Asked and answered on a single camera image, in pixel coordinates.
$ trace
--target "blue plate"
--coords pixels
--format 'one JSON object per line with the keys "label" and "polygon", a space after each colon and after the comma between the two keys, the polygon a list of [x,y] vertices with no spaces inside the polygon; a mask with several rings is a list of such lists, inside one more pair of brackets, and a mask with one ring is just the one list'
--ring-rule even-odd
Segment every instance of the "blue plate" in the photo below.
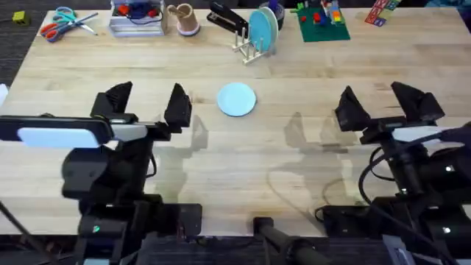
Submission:
{"label": "blue plate", "polygon": [[240,82],[225,85],[218,93],[218,107],[229,116],[244,116],[255,106],[257,96],[253,90]]}
{"label": "blue plate", "polygon": [[[267,51],[272,43],[272,27],[270,21],[260,10],[252,12],[249,19],[250,36],[258,51]],[[260,49],[260,38],[263,38],[263,47]]]}
{"label": "blue plate", "polygon": [[272,43],[270,43],[270,46],[274,46],[275,42],[278,39],[277,17],[273,13],[273,11],[269,9],[268,7],[261,7],[259,10],[268,18],[268,21],[270,22],[270,27],[272,28]]}

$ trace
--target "wooden table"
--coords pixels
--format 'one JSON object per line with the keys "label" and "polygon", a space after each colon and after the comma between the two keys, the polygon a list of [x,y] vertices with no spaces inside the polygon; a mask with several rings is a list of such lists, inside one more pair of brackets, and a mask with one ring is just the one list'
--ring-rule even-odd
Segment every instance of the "wooden table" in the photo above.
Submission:
{"label": "wooden table", "polygon": [[[364,23],[368,9],[343,9],[352,39],[323,43],[303,43],[287,13],[277,54],[250,66],[232,52],[233,35],[206,21],[207,10],[196,12],[202,29],[192,38],[177,34],[174,19],[166,37],[113,38],[110,13],[99,12],[88,22],[99,36],[78,29],[55,44],[36,37],[1,114],[87,116],[96,93],[131,80],[127,111],[154,121],[179,82],[192,98],[192,125],[155,144],[159,169],[146,192],[201,203],[204,235],[249,235],[254,216],[271,216],[286,233],[319,236],[314,208],[361,201],[356,182],[372,146],[340,132],[332,113],[347,85],[374,117],[401,113],[389,87],[400,81],[435,93],[447,114],[441,125],[471,118],[471,36],[454,8],[395,10],[381,28]],[[229,82],[255,90],[248,116],[217,108]],[[67,153],[0,145],[0,198],[33,233],[77,231],[77,202],[60,194]],[[395,191],[373,177],[366,182],[371,197]],[[0,233],[17,233],[3,216]]]}

